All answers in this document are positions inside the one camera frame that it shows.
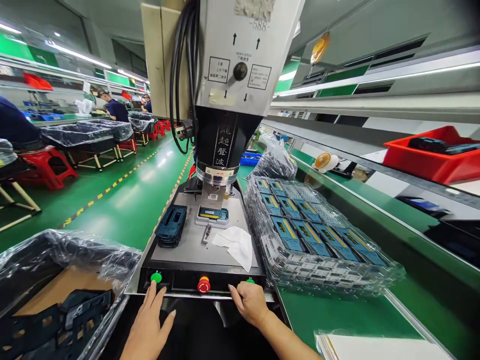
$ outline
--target person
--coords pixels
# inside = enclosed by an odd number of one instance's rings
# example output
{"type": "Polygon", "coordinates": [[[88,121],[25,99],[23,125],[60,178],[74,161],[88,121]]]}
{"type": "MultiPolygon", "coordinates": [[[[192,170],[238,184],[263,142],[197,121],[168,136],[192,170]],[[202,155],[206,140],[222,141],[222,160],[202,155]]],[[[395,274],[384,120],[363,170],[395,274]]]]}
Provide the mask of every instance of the person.
{"type": "Polygon", "coordinates": [[[142,98],[145,99],[146,101],[146,105],[145,106],[141,106],[141,110],[144,112],[144,113],[151,113],[152,114],[152,101],[150,100],[150,95],[148,94],[144,94],[142,96],[142,98]]]}
{"type": "MultiPolygon", "coordinates": [[[[240,315],[260,331],[280,360],[322,359],[269,310],[261,286],[242,281],[236,288],[232,285],[228,285],[228,288],[240,315]]],[[[162,353],[177,315],[177,310],[173,310],[166,316],[163,324],[160,324],[159,316],[166,292],[167,288],[163,287],[157,294],[157,284],[155,281],[151,282],[130,329],[120,360],[155,360],[162,353]]],[[[207,327],[211,322],[204,321],[203,323],[207,327]]],[[[211,337],[216,337],[214,331],[210,329],[206,331],[211,337]]]]}
{"type": "Polygon", "coordinates": [[[40,129],[28,121],[13,103],[0,96],[0,139],[8,140],[17,148],[16,144],[40,141],[40,137],[40,129]]]}
{"type": "Polygon", "coordinates": [[[125,105],[114,100],[108,91],[99,90],[96,97],[102,99],[108,104],[108,110],[106,113],[110,116],[110,119],[124,123],[129,122],[129,112],[125,105]]]}

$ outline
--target red tray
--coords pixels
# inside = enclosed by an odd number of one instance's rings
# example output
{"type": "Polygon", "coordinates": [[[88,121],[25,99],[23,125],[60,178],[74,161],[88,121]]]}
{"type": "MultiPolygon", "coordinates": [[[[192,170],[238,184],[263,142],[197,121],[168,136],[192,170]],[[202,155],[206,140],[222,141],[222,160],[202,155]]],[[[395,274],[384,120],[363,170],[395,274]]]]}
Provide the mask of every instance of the red tray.
{"type": "Polygon", "coordinates": [[[459,136],[454,126],[445,126],[386,142],[384,145],[388,147],[388,151],[383,164],[441,184],[480,178],[480,149],[445,155],[408,147],[410,139],[421,137],[442,140],[449,145],[480,142],[459,136]]]}

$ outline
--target red emergency stop button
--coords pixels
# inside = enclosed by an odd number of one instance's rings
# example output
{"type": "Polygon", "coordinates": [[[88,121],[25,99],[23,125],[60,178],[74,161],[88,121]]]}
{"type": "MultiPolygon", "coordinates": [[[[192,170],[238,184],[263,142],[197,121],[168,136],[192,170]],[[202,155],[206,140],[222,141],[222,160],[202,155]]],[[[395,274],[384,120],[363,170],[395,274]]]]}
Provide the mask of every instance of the red emergency stop button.
{"type": "Polygon", "coordinates": [[[210,291],[210,282],[209,278],[206,276],[202,276],[200,278],[200,281],[198,282],[198,285],[196,287],[200,294],[206,294],[210,291]]]}

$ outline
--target human hand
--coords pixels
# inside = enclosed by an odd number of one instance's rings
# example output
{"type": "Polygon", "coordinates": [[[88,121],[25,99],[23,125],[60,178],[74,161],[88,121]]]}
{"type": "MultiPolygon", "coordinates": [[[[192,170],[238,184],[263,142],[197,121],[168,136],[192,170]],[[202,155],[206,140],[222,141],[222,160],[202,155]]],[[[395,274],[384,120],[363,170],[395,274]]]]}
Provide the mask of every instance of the human hand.
{"type": "Polygon", "coordinates": [[[228,289],[243,318],[257,329],[261,328],[270,313],[262,287],[242,281],[236,288],[228,285],[228,289]]]}
{"type": "Polygon", "coordinates": [[[177,311],[168,314],[160,328],[160,307],[167,288],[163,287],[158,294],[156,292],[157,283],[152,281],[131,326],[120,360],[156,360],[164,348],[177,311]]]}

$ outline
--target ultrasonic welding machine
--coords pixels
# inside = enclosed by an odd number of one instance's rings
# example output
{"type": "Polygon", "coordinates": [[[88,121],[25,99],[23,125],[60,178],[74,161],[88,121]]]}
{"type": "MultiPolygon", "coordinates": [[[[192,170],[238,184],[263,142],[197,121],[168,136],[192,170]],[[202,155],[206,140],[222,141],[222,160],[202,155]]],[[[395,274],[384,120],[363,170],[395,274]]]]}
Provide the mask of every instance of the ultrasonic welding machine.
{"type": "Polygon", "coordinates": [[[211,240],[232,226],[251,234],[237,173],[268,114],[304,1],[167,3],[141,9],[152,110],[170,119],[179,151],[194,147],[196,174],[170,198],[127,293],[144,294],[155,280],[167,297],[229,300],[228,284],[265,287],[262,258],[252,238],[247,272],[211,240]]]}

